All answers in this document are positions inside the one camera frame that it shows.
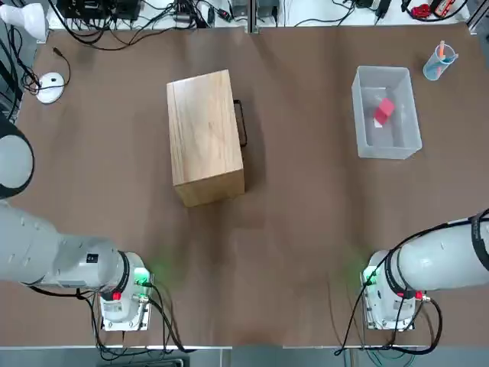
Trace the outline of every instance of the green indicator light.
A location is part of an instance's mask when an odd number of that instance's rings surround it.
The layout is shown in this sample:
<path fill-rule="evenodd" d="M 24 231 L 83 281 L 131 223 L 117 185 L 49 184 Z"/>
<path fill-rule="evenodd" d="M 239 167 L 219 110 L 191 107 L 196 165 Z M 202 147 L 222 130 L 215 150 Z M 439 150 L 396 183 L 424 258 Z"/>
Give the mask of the green indicator light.
<path fill-rule="evenodd" d="M 134 270 L 134 280 L 138 283 L 148 282 L 150 279 L 150 272 L 145 268 L 136 268 Z"/>
<path fill-rule="evenodd" d="M 368 285 L 376 284 L 377 272 L 375 271 L 375 266 L 367 266 L 364 270 L 364 281 L 367 282 Z"/>

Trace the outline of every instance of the metal handle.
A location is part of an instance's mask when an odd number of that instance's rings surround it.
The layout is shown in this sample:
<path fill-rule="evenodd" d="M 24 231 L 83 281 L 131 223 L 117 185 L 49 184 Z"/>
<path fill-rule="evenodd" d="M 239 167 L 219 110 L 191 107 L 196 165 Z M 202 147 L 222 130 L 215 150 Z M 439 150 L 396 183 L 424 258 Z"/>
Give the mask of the metal handle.
<path fill-rule="evenodd" d="M 239 105 L 239 109 L 241 110 L 241 122 L 243 125 L 243 138 L 244 140 L 239 139 L 239 145 L 244 148 L 248 143 L 248 135 L 246 134 L 246 125 L 245 125 L 245 116 L 243 115 L 243 105 L 239 99 L 233 99 L 233 103 L 235 105 Z"/>

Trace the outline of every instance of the white cylinder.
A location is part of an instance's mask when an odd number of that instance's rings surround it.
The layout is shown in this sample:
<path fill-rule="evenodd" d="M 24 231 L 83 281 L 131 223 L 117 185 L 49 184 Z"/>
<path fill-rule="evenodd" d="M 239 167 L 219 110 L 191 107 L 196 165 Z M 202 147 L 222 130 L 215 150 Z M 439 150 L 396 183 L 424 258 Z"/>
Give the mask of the white cylinder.
<path fill-rule="evenodd" d="M 8 189 L 22 187 L 31 177 L 34 157 L 27 142 L 17 135 L 0 138 L 0 184 Z"/>
<path fill-rule="evenodd" d="M 108 239 L 65 235 L 41 285 L 104 289 L 122 279 L 124 262 Z"/>
<path fill-rule="evenodd" d="M 22 8 L 16 8 L 11 5 L 2 5 L 0 6 L 0 18 L 7 24 L 14 25 L 15 27 L 24 27 Z"/>
<path fill-rule="evenodd" d="M 481 223 L 487 251 L 489 225 Z M 391 270 L 397 282 L 403 278 L 417 291 L 467 287 L 489 282 L 489 271 L 475 254 L 471 225 L 440 229 L 405 244 L 399 255 L 399 271 L 393 254 Z"/>
<path fill-rule="evenodd" d="M 39 281 L 51 269 L 59 239 L 49 222 L 0 201 L 0 281 Z"/>

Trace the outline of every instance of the transparent container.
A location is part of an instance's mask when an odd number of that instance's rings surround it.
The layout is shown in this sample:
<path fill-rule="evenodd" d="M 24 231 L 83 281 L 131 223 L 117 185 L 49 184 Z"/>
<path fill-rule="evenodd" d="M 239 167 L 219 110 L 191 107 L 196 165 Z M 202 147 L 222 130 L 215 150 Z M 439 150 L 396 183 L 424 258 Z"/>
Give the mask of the transparent container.
<path fill-rule="evenodd" d="M 452 65 L 458 57 L 455 51 L 453 51 L 453 48 L 451 48 L 448 44 L 445 44 L 443 47 L 444 57 L 441 58 L 439 55 L 440 45 L 436 46 L 435 52 L 433 52 L 433 55 L 431 55 L 423 67 L 423 74 L 425 74 L 425 78 L 427 78 L 427 80 L 438 80 L 446 68 Z"/>
<path fill-rule="evenodd" d="M 358 156 L 406 159 L 422 147 L 410 72 L 405 67 L 358 67 L 351 86 Z M 382 99 L 394 103 L 384 126 L 374 124 Z"/>

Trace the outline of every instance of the red object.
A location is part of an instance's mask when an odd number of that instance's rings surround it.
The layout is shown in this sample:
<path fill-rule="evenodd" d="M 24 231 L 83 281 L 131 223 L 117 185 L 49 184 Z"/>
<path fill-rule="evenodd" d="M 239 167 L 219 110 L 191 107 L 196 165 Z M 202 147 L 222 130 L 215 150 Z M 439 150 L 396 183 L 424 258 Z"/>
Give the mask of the red object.
<path fill-rule="evenodd" d="M 440 2 L 438 7 L 435 9 L 435 14 L 442 18 L 446 17 L 454 2 L 455 0 L 444 0 Z"/>
<path fill-rule="evenodd" d="M 404 297 L 404 294 L 402 294 L 402 293 L 398 293 L 397 295 L 399 297 Z M 416 291 L 414 293 L 414 298 L 416 298 L 417 300 L 422 300 L 423 299 L 423 293 L 422 293 L 422 291 Z"/>
<path fill-rule="evenodd" d="M 387 119 L 394 111 L 394 104 L 388 98 L 382 99 L 380 105 L 375 109 L 374 119 L 381 125 L 387 122 Z"/>
<path fill-rule="evenodd" d="M 415 6 L 411 9 L 411 14 L 414 18 L 428 18 L 431 15 L 431 8 L 428 4 L 423 4 L 420 6 Z"/>

